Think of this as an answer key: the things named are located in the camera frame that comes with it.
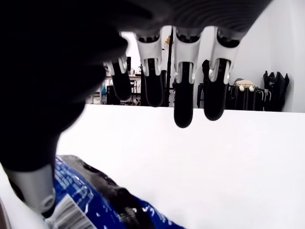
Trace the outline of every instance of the blue bag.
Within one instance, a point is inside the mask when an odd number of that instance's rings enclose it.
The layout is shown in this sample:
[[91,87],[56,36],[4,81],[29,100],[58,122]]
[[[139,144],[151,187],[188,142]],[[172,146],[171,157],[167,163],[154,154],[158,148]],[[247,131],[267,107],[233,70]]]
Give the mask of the blue bag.
[[51,229],[183,229],[76,156],[55,160]]

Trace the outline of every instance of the white table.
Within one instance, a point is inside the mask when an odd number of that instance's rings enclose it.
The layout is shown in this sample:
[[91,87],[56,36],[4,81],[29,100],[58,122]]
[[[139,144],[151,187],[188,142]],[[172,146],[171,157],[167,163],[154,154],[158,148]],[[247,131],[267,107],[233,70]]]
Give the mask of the white table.
[[[190,229],[304,229],[304,129],[305,114],[225,111],[211,122],[194,109],[180,129],[172,108],[88,105],[58,154],[79,156]],[[43,228],[0,180],[13,228]]]

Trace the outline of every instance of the robotic hand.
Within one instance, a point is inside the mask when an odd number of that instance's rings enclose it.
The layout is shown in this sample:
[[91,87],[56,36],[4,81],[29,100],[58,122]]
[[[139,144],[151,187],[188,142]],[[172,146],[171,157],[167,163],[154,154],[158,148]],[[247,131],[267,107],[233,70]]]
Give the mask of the robotic hand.
[[0,162],[16,195],[44,217],[52,214],[57,141],[81,114],[86,96],[104,80],[103,62],[109,66],[117,96],[130,96],[127,41],[119,31],[135,33],[147,100],[158,107],[163,101],[160,29],[174,26],[174,119],[184,128],[192,121],[202,30],[215,26],[204,112],[217,120],[224,111],[238,45],[270,1],[64,1],[8,7],[7,31],[2,35],[2,85],[8,87],[2,93],[11,94],[18,84],[24,97],[18,104],[4,101],[9,113],[1,127]]

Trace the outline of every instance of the black fingertip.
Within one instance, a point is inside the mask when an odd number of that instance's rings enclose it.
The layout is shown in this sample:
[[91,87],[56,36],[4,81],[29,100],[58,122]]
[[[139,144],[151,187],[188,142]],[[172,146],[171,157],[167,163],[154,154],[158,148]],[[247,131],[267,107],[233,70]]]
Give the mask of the black fingertip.
[[227,84],[219,77],[216,82],[208,82],[204,98],[204,114],[211,120],[218,120],[224,113]]
[[55,210],[55,203],[52,205],[52,207],[49,210],[47,210],[46,212],[43,212],[42,216],[45,218],[49,218],[53,214],[54,210]]
[[179,109],[174,109],[173,117],[175,123],[180,128],[188,127],[193,119],[193,108],[186,109],[185,111],[179,111]]
[[127,72],[124,74],[116,74],[112,76],[113,87],[116,97],[120,100],[128,100],[132,95],[132,88]]
[[176,83],[173,116],[180,128],[188,127],[193,119],[193,84],[189,83],[189,69],[189,63],[183,63],[182,81]]
[[161,75],[145,76],[146,98],[149,106],[159,107],[163,103],[163,83]]

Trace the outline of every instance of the white surface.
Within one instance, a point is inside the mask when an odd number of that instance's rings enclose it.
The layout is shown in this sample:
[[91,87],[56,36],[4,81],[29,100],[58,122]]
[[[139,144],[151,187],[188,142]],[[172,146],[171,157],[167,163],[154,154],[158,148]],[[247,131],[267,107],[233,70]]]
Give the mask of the white surface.
[[[64,132],[74,154],[191,229],[305,228],[305,114],[194,109],[178,128],[173,109],[88,105]],[[15,229],[43,228],[0,172]]]

